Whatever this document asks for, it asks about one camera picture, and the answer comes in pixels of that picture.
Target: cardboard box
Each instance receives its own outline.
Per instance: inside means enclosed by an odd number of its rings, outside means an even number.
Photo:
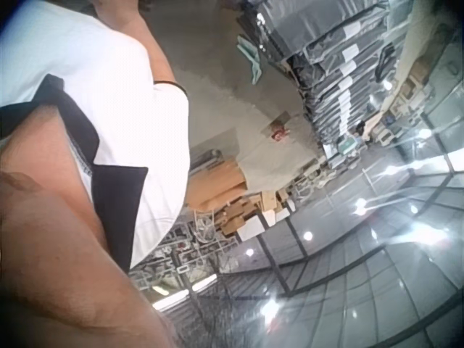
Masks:
[[[431,72],[431,66],[424,57],[419,57],[414,62],[409,74],[417,81],[425,84]]]
[[[247,181],[239,164],[227,159],[189,178],[186,203],[193,210],[207,212],[223,207],[246,192]]]
[[[277,201],[277,207],[274,209],[275,213],[281,212],[283,210],[282,203]]]
[[[236,216],[242,215],[244,213],[244,206],[241,204],[240,200],[238,200],[232,205],[225,207],[224,212],[227,215],[227,218],[230,220]]]
[[[262,211],[274,210],[277,207],[277,197],[274,191],[261,192]]]
[[[219,212],[215,215],[215,226],[221,226],[228,222],[228,218],[225,212]]]
[[[289,198],[289,194],[287,194],[287,191],[284,188],[281,188],[280,190],[278,190],[277,195],[281,199],[281,202],[285,202]]]
[[[235,233],[240,227],[245,226],[245,219],[243,216],[237,216],[232,220],[229,220],[224,226],[221,227],[224,236]]]
[[[250,197],[248,197],[248,200],[249,200],[250,203],[252,203],[252,204],[256,204],[256,205],[258,205],[258,206],[262,206],[262,204],[261,204],[261,195],[260,195],[260,194],[255,194],[255,195],[253,195],[253,196],[250,196]]]
[[[251,202],[246,203],[244,205],[244,214],[242,216],[245,218],[246,216],[251,215],[253,212],[255,212],[258,209],[259,208],[257,207],[257,205],[252,204]]]
[[[414,94],[415,84],[411,79],[407,78],[406,81],[402,84],[399,92],[407,99],[411,99]]]

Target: white label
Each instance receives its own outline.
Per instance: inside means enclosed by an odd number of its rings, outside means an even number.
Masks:
[[[339,95],[339,104],[342,105],[344,102],[347,102],[350,100],[351,93],[349,92],[349,89],[347,89],[345,92]]]
[[[343,77],[346,77],[356,69],[356,63],[354,60],[350,60],[349,62],[346,62],[340,66],[339,69]]]
[[[344,112],[343,114],[340,115],[341,122],[342,123],[347,123],[348,122],[348,117],[349,117],[349,111]]]
[[[357,44],[351,45],[341,52],[341,54],[343,54],[343,58],[345,58],[345,62],[355,58],[358,53],[360,53],[360,49],[357,47]]]
[[[351,109],[351,103],[348,101],[347,103],[344,103],[340,105],[340,113],[344,114],[345,112],[349,112]]]
[[[345,89],[350,87],[352,84],[353,84],[353,79],[351,78],[351,76],[347,76],[346,78],[344,78],[343,80],[339,82],[340,91],[344,91]]]
[[[361,31],[361,23],[354,22],[343,27],[343,31],[345,32],[346,39],[352,38],[356,34]]]

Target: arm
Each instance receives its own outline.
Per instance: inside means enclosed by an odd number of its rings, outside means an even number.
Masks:
[[[175,82],[164,52],[138,12],[138,0],[92,0],[92,3],[102,22],[144,45],[154,81]]]
[[[0,172],[0,221],[0,295],[36,314],[12,315],[30,344],[21,347],[173,347],[161,317],[58,196]],[[55,336],[50,320],[67,330]]]

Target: bright light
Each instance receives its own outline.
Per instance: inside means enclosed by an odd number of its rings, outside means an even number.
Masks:
[[[304,235],[303,235],[303,239],[305,241],[311,241],[312,240],[312,233],[311,232],[305,232]]]
[[[428,139],[432,136],[432,131],[428,128],[422,128],[419,131],[419,138]]]
[[[201,291],[202,289],[206,288],[207,286],[209,286],[213,281],[216,281],[216,279],[218,279],[218,276],[213,274],[213,275],[210,275],[208,278],[205,278],[203,279],[202,281],[199,281],[198,283],[194,284],[191,288],[192,290],[194,290],[195,292],[199,292]]]
[[[421,161],[414,161],[413,163],[411,163],[411,168],[412,169],[421,169],[423,167],[423,162]]]
[[[387,91],[390,91],[393,88],[393,85],[391,82],[384,80],[382,83]]]
[[[161,294],[162,296],[169,295],[169,291],[163,289],[161,286],[153,286],[153,290],[155,290],[158,294]]]
[[[359,215],[359,216],[363,216],[368,210],[365,209],[364,207],[358,207],[356,210],[355,210],[355,214],[356,215]]]
[[[364,208],[364,207],[366,206],[367,203],[368,203],[368,201],[366,201],[365,199],[359,198],[359,199],[356,201],[356,207],[358,207],[358,208]]]
[[[162,299],[158,302],[155,302],[153,304],[153,308],[156,310],[165,310],[169,307],[172,307],[175,305],[177,302],[182,301],[189,295],[189,290],[182,290],[179,291],[177,294],[171,295],[169,297],[166,297],[165,299]]]
[[[394,237],[391,239],[392,244],[397,243],[422,243],[426,245],[434,245],[448,238],[448,235],[442,231],[432,228],[425,223],[416,223],[413,232],[406,233],[403,236]]]
[[[272,323],[278,313],[279,307],[280,306],[276,303],[276,301],[271,299],[263,306],[263,308],[261,308],[261,315],[264,316],[266,325]]]
[[[396,173],[399,172],[399,168],[395,167],[394,165],[389,165],[386,169],[384,174],[385,175],[395,175]]]

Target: person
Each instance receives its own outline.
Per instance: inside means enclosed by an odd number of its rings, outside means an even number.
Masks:
[[[182,208],[188,98],[136,0],[93,4],[27,1],[0,37],[0,336],[172,347],[126,273]]]

